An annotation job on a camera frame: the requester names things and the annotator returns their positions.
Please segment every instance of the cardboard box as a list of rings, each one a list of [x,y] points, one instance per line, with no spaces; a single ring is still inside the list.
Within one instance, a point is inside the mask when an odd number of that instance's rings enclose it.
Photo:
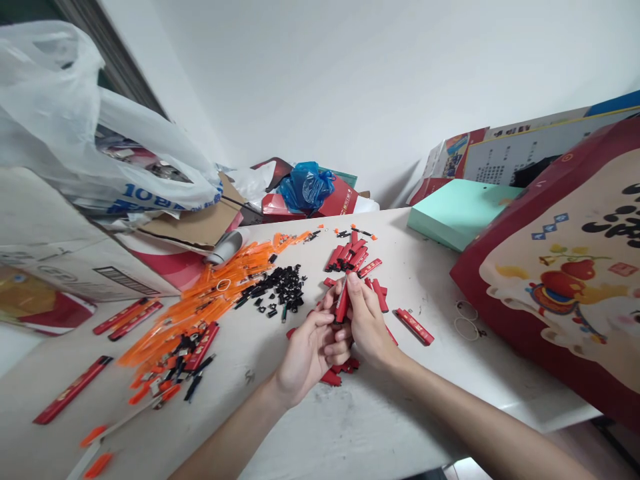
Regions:
[[[407,226],[462,252],[522,190],[450,180],[411,208]]]
[[[246,200],[238,193],[228,176],[219,172],[224,195],[240,204]],[[242,221],[242,207],[226,199],[199,212],[184,211],[177,219],[168,213],[139,228],[139,231],[186,250],[208,255],[228,230]]]
[[[436,191],[436,179],[466,179],[510,185],[514,172],[563,155],[592,132],[640,112],[640,91],[590,107],[554,113],[490,129],[457,135],[429,152],[409,205]]]
[[[32,171],[0,169],[0,196],[0,263],[94,301],[179,294]]]

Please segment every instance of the table surface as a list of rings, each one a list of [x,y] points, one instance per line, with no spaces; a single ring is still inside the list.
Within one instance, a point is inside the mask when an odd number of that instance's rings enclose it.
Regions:
[[[532,362],[517,356],[490,328],[488,336],[464,340],[453,326],[462,293],[449,276],[458,254],[406,227],[409,209],[386,210],[322,220],[258,225],[252,240],[280,231],[300,234],[325,228],[318,238],[288,248],[278,266],[302,264],[305,305],[272,319],[248,303],[220,320],[207,368],[192,404],[175,397],[160,411],[146,411],[106,438],[101,453],[115,456],[103,480],[168,477],[277,366],[287,348],[285,333],[302,323],[305,312],[326,290],[323,271],[337,239],[333,230],[350,224],[372,232],[369,260],[383,264],[372,277],[388,287],[390,309],[412,309],[435,337],[424,347],[391,312],[387,326],[400,348],[420,364],[528,425],[552,431],[599,412]],[[329,274],[334,279],[339,274]],[[177,299],[164,299],[165,305]],[[48,339],[0,379],[0,465],[11,479],[64,479],[83,450],[78,444],[94,427],[113,424],[132,407],[128,388],[133,370],[108,366],[49,425],[32,420],[98,356],[120,356],[147,330],[145,324],[118,342],[91,329],[130,302],[100,304],[97,314],[76,330]],[[354,356],[358,357],[357,346]],[[247,372],[255,381],[247,384]],[[460,459],[464,448],[440,429],[416,402],[366,362],[353,375],[341,374],[341,387],[316,385],[303,402],[275,426],[242,478],[398,479]]]

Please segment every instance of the finger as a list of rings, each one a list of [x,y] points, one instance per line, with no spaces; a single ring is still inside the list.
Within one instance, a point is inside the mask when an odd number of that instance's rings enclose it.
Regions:
[[[340,279],[325,294],[321,302],[322,308],[324,310],[329,310],[333,306],[334,302],[340,296],[340,292],[342,292],[342,285],[342,279]]]
[[[336,342],[346,340],[350,337],[351,337],[351,326],[349,324],[346,324],[344,327],[338,330],[334,335]]]
[[[311,332],[313,332],[316,328],[322,327],[323,325],[328,325],[333,322],[334,315],[332,313],[321,313],[315,310],[312,310],[307,315],[307,319],[304,321],[300,328],[296,330],[296,332],[301,332],[302,335],[308,337]]]
[[[324,349],[324,354],[328,357],[332,355],[342,355],[349,351],[349,346],[351,342],[348,340],[342,340],[340,342],[332,343],[331,345],[326,345]]]
[[[347,275],[347,290],[349,291],[349,301],[351,302],[354,317],[369,313],[369,308],[365,302],[365,294],[363,292],[363,290],[367,289],[368,288],[366,288],[364,283],[362,283],[362,280],[360,280],[358,275],[354,272]]]
[[[344,362],[349,360],[350,356],[351,356],[350,351],[346,353],[341,353],[340,355],[332,355],[330,357],[327,357],[327,363],[330,365],[342,365],[344,364]]]

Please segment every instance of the wrist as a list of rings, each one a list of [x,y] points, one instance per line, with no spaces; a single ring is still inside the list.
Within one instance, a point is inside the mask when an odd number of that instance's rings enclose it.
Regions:
[[[267,380],[265,380],[260,388],[262,390],[264,400],[270,409],[280,415],[284,415],[285,412],[291,408],[291,400],[278,386],[275,375],[271,375]]]

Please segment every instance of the brown cardboard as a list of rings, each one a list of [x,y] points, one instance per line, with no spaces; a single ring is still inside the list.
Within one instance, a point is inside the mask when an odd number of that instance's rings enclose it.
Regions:
[[[226,197],[245,203],[229,178],[219,172]],[[240,210],[240,206],[226,199],[199,212],[182,212],[179,219],[164,214],[140,227],[140,232],[179,245],[188,250],[207,253],[213,250],[225,230]]]

